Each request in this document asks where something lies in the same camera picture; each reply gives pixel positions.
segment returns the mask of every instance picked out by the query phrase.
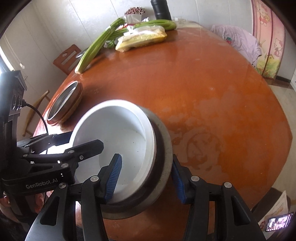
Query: white pot rim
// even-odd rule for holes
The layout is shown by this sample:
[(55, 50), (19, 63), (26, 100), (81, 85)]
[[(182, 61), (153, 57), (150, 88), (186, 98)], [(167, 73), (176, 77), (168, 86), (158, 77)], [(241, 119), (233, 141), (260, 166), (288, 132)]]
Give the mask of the white pot rim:
[(156, 140), (155, 140), (155, 134), (154, 134), (152, 125), (148, 117), (146, 116), (146, 114), (137, 105), (126, 100), (116, 99), (116, 100), (104, 101), (92, 107), (78, 121), (71, 135), (69, 144), (71, 147), (73, 146), (78, 130), (90, 115), (92, 115), (94, 112), (100, 109), (103, 109), (106, 107), (112, 107), (112, 106), (122, 107), (131, 111), (142, 124), (143, 130), (145, 133), (144, 138), (146, 139), (145, 156), (144, 156), (142, 165), (140, 167), (140, 170), (136, 174), (134, 180), (124, 189), (124, 193), (119, 192), (113, 195), (113, 198), (109, 203), (116, 203), (116, 202), (120, 202), (127, 199), (132, 194), (134, 194), (137, 190), (139, 190), (144, 184), (144, 182), (147, 180), (147, 178), (149, 177), (151, 170), (153, 168), (155, 155), (156, 155)]

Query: hello kitty curtain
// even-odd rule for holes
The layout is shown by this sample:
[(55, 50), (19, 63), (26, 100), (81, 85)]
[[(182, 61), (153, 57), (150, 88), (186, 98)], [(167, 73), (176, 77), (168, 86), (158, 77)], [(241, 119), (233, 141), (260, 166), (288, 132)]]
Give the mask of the hello kitty curtain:
[(256, 69), (265, 78), (274, 79), (284, 51), (285, 28), (283, 23), (261, 0), (252, 0), (253, 35), (258, 39), (262, 56)]

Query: green vegetable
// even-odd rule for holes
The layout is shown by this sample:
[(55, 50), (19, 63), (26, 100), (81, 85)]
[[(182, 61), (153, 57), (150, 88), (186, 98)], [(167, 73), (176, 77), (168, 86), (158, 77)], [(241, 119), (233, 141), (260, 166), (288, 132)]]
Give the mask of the green vegetable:
[[(167, 30), (173, 30), (175, 29), (176, 23), (171, 21), (171, 20), (165, 20), (165, 19), (158, 19), (158, 20), (152, 20), (152, 21), (148, 21), (148, 22), (141, 22), (141, 23), (137, 23), (134, 25), (135, 28), (138, 27), (143, 27), (143, 26), (154, 26), (154, 25), (159, 25), (162, 26), (165, 31)], [(109, 38), (108, 40), (114, 40), (118, 37), (123, 36), (124, 33), (126, 33), (128, 31), (127, 28), (122, 28), (120, 30), (116, 30)]]
[(122, 24), (124, 24), (124, 20), (121, 18), (118, 18), (91, 44), (91, 46), (83, 54), (81, 60), (76, 66), (75, 73), (82, 74), (84, 72), (86, 67), (94, 59), (94, 57), (102, 48), (104, 43), (114, 33), (114, 31)]

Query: pink cloth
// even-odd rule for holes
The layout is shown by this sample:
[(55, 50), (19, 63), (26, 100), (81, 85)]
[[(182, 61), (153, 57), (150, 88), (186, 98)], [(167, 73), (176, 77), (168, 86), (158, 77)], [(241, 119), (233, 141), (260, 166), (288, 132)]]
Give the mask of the pink cloth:
[(262, 52), (258, 40), (253, 35), (242, 28), (227, 25), (213, 25), (211, 31), (222, 37), (256, 67), (257, 58)]

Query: black container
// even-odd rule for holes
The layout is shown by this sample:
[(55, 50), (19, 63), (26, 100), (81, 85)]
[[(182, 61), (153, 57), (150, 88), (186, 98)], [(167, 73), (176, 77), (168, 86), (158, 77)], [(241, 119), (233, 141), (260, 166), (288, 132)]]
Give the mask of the black container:
[(166, 0), (151, 0), (151, 5), (156, 19), (172, 20)]

